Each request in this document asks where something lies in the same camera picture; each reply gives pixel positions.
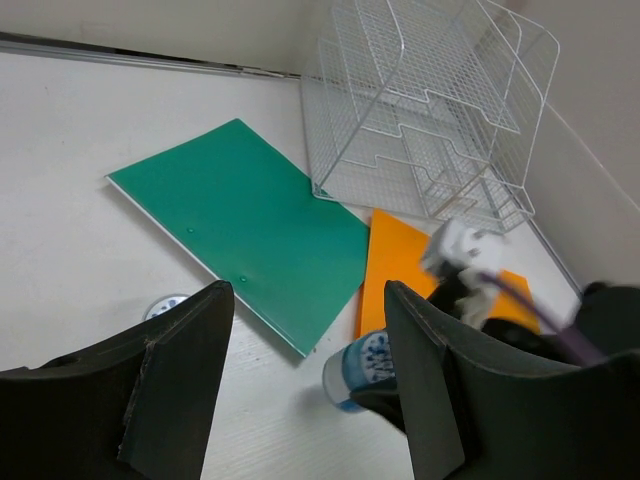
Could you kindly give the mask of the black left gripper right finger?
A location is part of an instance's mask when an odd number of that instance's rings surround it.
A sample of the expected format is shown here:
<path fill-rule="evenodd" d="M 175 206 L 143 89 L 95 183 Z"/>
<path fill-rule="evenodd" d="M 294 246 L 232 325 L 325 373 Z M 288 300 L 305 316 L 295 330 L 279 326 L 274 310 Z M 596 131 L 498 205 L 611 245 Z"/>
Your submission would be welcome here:
<path fill-rule="evenodd" d="M 635 479 L 639 380 L 602 367 L 519 377 L 441 356 L 427 301 L 385 287 L 386 327 L 418 479 Z"/>

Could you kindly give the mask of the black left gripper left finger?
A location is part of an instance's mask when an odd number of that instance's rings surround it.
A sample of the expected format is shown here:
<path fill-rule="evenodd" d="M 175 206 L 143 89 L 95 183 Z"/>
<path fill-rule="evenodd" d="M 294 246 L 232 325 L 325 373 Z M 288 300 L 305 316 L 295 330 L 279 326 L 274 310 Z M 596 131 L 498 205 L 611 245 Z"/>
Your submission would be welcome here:
<path fill-rule="evenodd" d="M 5 479 L 197 479 L 234 316 L 217 281 L 87 348 L 1 374 Z"/>

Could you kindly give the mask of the blue white jar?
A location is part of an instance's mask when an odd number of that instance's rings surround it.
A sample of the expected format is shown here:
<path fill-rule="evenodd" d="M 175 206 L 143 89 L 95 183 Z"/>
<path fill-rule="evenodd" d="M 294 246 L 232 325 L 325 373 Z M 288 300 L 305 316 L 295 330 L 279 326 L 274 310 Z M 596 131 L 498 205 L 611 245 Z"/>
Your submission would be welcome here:
<path fill-rule="evenodd" d="M 156 301 L 154 301 L 145 311 L 142 321 L 148 321 L 152 318 L 155 318 L 168 310 L 171 310 L 178 304 L 182 303 L 189 296 L 186 294 L 171 294 L 163 296 Z"/>
<path fill-rule="evenodd" d="M 390 381 L 396 385 L 388 334 L 385 330 L 368 333 L 327 359 L 322 385 L 329 401 L 347 413 L 364 410 L 350 394 L 361 388 Z"/>

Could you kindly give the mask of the green notebook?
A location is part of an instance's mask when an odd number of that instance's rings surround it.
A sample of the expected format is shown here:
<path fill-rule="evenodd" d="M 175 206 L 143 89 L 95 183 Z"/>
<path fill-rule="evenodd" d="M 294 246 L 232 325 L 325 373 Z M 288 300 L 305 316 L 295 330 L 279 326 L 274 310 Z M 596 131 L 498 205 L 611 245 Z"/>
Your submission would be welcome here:
<path fill-rule="evenodd" d="M 363 283 L 368 226 L 239 119 L 108 179 L 301 355 Z"/>

